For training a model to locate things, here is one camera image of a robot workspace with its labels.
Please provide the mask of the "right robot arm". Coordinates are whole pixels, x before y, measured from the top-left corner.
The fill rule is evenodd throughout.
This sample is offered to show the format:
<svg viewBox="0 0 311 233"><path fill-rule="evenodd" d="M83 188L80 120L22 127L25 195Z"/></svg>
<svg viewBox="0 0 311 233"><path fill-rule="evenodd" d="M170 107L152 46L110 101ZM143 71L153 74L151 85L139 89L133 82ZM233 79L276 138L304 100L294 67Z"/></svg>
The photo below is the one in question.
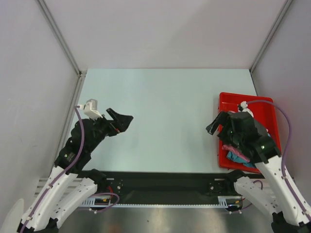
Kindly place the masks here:
<svg viewBox="0 0 311 233"><path fill-rule="evenodd" d="M271 222L275 233L309 233L311 207L302 197L287 171L280 150L266 128L248 112L221 111L206 127L224 145L232 146L246 156L265 177L274 198L254 185L241 170L229 173L224 189L230 195L240 194L249 200Z"/></svg>

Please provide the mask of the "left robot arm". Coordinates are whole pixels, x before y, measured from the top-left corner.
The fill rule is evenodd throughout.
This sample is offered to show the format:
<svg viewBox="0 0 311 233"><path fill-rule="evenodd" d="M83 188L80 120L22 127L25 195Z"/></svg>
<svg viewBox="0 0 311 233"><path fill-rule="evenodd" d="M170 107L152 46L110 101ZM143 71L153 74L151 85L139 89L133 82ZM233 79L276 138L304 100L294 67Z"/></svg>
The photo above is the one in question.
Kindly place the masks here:
<svg viewBox="0 0 311 233"><path fill-rule="evenodd" d="M71 136L60 150L47 182L35 201L22 215L18 233L57 233L63 222L83 201L90 197L107 196L104 212L119 203L120 197L109 187L106 176L96 170L87 171L81 183L68 195L67 187L82 172L90 161L91 153L106 138L125 132L133 116L122 115L108 108L111 119L95 110L86 110L82 105L74 107L78 117Z"/></svg>

